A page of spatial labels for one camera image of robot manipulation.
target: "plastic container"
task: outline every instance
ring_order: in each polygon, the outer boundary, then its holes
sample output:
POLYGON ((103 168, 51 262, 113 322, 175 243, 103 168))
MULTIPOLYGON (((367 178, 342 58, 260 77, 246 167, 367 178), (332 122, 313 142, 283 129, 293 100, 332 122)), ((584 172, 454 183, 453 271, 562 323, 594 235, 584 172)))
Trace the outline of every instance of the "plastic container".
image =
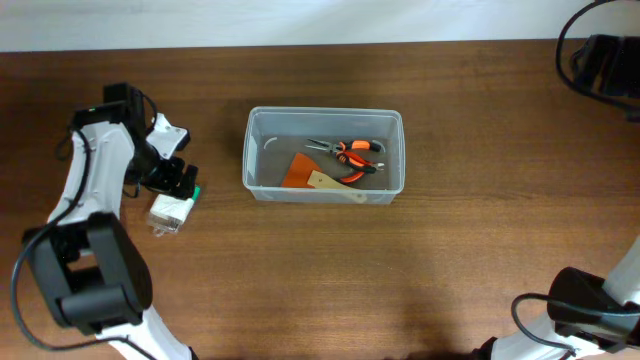
POLYGON ((249 114, 242 181, 256 200, 389 204, 404 188, 404 175, 404 132, 402 117, 396 111, 257 107, 249 114), (353 172, 334 155, 305 147, 314 145, 308 138, 332 143, 375 140, 384 146, 383 152, 356 152, 372 162, 384 163, 384 170, 365 175, 352 185, 353 190, 280 187, 298 152, 308 155, 333 178, 353 172), (345 194, 357 194, 363 201, 356 202, 345 194))

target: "wooden table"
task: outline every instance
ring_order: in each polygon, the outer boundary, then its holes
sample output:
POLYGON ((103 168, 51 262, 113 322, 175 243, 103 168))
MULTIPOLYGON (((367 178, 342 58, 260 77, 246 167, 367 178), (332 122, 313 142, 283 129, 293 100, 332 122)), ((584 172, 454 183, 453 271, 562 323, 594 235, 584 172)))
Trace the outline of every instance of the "wooden table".
MULTIPOLYGON (((183 156, 205 188, 178 236, 123 220, 154 304, 201 359, 382 359, 461 351, 515 330, 513 298, 575 266, 606 276, 640 233, 640 129, 557 79, 554 42, 127 50, 0 55, 0 351, 7 359, 112 359, 102 346, 44 353, 8 308, 22 231, 42 224, 68 164, 54 160, 74 109, 102 86, 143 89, 191 130, 183 156), (390 206, 256 202, 241 182, 260 105, 393 109, 407 177, 390 206)), ((29 325, 57 328, 31 275, 29 325)), ((531 319, 542 304, 524 306, 531 319)), ((616 359, 631 359, 621 354, 616 359)))

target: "black cable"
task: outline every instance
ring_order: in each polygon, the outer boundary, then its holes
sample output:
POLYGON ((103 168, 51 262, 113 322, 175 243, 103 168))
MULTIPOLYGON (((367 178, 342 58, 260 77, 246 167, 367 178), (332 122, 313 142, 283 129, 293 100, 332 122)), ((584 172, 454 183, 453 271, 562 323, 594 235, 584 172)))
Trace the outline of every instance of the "black cable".
POLYGON ((29 256, 29 253, 36 247, 45 237, 46 235, 62 220, 64 217, 69 215, 75 208, 78 206, 80 199, 82 198, 82 194, 87 186, 87 180, 89 178, 89 170, 91 168, 91 147, 89 146, 89 141, 86 136, 82 133, 82 131, 78 129, 70 129, 70 131, 75 131, 78 133, 82 142, 84 143, 84 151, 85 151, 85 162, 84 169, 82 172, 82 178, 80 180, 80 186, 78 187, 78 191, 76 192, 73 200, 69 203, 69 206, 58 216, 56 216, 53 220, 47 223, 42 229, 40 229, 32 238, 29 240, 27 245, 22 249, 20 255, 18 255, 18 259, 16 260, 15 265, 13 266, 13 272, 11 274, 11 284, 10 284, 10 301, 11 301, 11 311, 13 312, 13 317, 15 318, 18 327, 20 327, 20 331, 24 334, 24 336, 35 346, 40 349, 47 351, 68 351, 68 350, 76 350, 82 349, 89 346, 99 345, 108 343, 111 341, 119 341, 121 343, 129 345, 132 349, 138 351, 142 356, 146 357, 149 360, 156 360, 151 354, 146 352, 144 349, 140 348, 138 345, 133 343, 126 337, 108 337, 104 339, 97 339, 92 341, 81 342, 77 344, 70 345, 50 345, 47 344, 40 339, 38 339, 31 330, 27 327, 22 318, 22 314, 20 313, 20 307, 18 306, 18 280, 20 277, 20 270, 22 269, 22 265, 24 264, 25 259, 29 256))
POLYGON ((573 26, 573 24, 585 13, 587 13, 589 10, 596 8, 600 5, 604 5, 606 3, 610 3, 613 1, 617 1, 617 0, 597 0, 593 3, 590 3, 589 5, 585 6, 584 8, 582 8, 580 11, 578 11, 577 13, 575 13, 571 19, 569 19, 569 21, 567 22, 567 24, 562 28, 562 31, 560 32, 560 35, 558 36, 558 43, 556 45, 556 72, 558 73, 558 76, 560 77, 560 79, 562 80, 562 82, 567 85, 571 90, 587 96, 591 99, 600 101, 601 103, 607 104, 607 105, 611 105, 611 106, 615 106, 619 109, 624 110, 627 115, 631 115, 635 112, 640 111, 640 107, 637 106, 633 106, 631 104, 627 104, 624 103, 622 101, 618 101, 606 96, 602 96, 596 93, 593 93, 589 90, 586 90, 584 88, 581 88, 580 86, 576 85, 571 79, 569 79, 569 77, 565 74, 564 70, 562 69, 562 47, 564 45, 564 39, 567 36, 567 33, 569 32, 569 29, 571 29, 571 26, 573 26))
POLYGON ((124 187, 122 188, 122 193, 124 194, 124 196, 128 197, 128 198, 132 198, 135 199, 138 197, 138 195, 140 195, 140 182, 138 182, 136 184, 136 188, 135 188, 135 192, 133 194, 129 194, 124 187))
POLYGON ((151 110, 153 110, 153 119, 151 119, 151 126, 147 128, 147 135, 149 135, 153 131, 153 127, 156 125, 156 121, 158 120, 158 107, 156 106, 156 103, 153 102, 153 100, 151 100, 151 98, 142 91, 140 91, 140 95, 143 99, 147 100, 149 106, 151 106, 151 110))
POLYGON ((65 134, 64 138, 60 140, 58 145, 56 145, 55 147, 54 154, 56 156, 56 159, 60 161, 66 161, 71 156, 71 151, 73 150, 73 144, 71 143, 71 134, 71 129, 67 128, 67 133, 65 134), (65 150, 65 152, 62 152, 65 145, 68 145, 67 149, 65 150))
POLYGON ((579 305, 569 304, 560 299, 556 299, 552 296, 543 295, 543 294, 528 293, 528 294, 520 295, 517 298, 515 298, 515 300, 513 300, 513 302, 511 303, 511 317, 513 318, 513 322, 516 323, 516 326, 518 327, 518 329, 520 329, 520 331, 522 331, 522 333, 526 337, 537 342, 538 344, 542 344, 542 345, 546 345, 546 346, 550 346, 558 349, 565 349, 567 350, 568 354, 574 357, 576 356, 576 349, 573 348, 573 346, 542 339, 534 335, 531 331, 527 330, 527 328, 522 324, 522 322, 520 321, 520 318, 518 317, 518 305, 525 300, 545 301, 555 306, 563 307, 571 311, 583 313, 586 315, 592 315, 592 316, 600 316, 600 317, 602 316, 614 316, 614 317, 640 316, 640 311, 604 311, 604 310, 589 309, 579 305))

